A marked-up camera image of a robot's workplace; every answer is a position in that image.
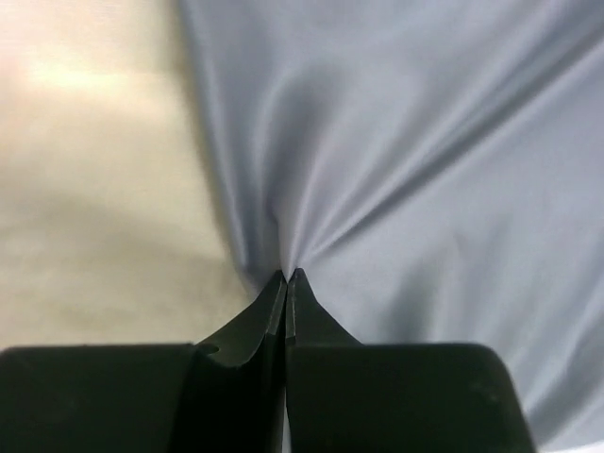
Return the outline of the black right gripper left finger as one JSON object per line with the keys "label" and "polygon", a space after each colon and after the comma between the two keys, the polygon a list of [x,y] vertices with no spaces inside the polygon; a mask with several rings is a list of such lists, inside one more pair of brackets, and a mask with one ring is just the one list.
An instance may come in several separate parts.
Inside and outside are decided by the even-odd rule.
{"label": "black right gripper left finger", "polygon": [[1,354],[5,452],[277,452],[282,313],[274,274],[197,344],[20,346]]}

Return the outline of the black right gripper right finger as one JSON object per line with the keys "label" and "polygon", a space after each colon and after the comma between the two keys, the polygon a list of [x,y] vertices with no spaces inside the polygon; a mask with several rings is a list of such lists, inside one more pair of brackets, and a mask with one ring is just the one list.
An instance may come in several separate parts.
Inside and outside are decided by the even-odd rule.
{"label": "black right gripper right finger", "polygon": [[480,344],[362,344],[288,284],[287,412],[295,452],[531,452],[512,379]]}

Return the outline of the grey fabric pillowcase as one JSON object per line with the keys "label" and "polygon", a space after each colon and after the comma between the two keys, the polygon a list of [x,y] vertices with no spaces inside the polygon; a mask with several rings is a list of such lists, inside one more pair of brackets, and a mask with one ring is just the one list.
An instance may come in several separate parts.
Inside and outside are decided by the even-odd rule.
{"label": "grey fabric pillowcase", "polygon": [[368,343],[506,363],[537,445],[603,448],[603,5],[183,1],[239,271]]}

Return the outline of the cream quilted pillow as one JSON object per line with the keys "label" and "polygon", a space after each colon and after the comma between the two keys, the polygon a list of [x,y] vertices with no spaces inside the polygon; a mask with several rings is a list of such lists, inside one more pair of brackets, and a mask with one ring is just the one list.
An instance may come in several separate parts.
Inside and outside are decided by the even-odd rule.
{"label": "cream quilted pillow", "polygon": [[250,301],[174,1],[1,5],[1,344],[199,340]]}

